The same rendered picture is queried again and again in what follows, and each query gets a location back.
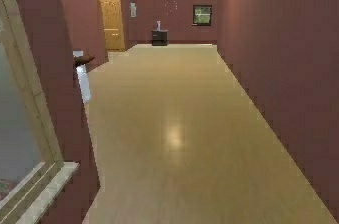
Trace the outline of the small dark framed window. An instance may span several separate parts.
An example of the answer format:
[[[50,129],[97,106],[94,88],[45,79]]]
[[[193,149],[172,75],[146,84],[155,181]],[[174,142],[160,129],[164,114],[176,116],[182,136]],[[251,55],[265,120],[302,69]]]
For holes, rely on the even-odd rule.
[[[211,5],[194,5],[193,6],[193,25],[210,26],[212,20]]]

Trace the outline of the yellow wooden room door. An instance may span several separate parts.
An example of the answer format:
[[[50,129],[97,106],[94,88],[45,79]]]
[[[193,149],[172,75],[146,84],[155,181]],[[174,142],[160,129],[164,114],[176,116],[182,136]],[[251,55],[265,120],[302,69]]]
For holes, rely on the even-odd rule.
[[[124,51],[125,40],[121,0],[100,0],[103,15],[105,45],[108,51]]]

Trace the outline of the small black cabinet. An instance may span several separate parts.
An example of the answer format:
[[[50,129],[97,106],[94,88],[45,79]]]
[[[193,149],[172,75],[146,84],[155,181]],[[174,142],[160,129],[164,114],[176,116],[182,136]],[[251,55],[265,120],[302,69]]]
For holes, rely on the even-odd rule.
[[[153,46],[167,46],[168,45],[168,31],[167,30],[152,30],[151,44]]]

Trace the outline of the large window with beige frame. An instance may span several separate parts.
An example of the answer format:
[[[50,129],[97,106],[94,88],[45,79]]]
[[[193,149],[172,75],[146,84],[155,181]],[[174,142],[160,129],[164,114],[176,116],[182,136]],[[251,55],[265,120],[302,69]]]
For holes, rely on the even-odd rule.
[[[77,170],[60,151],[16,0],[0,0],[0,224],[40,224]]]

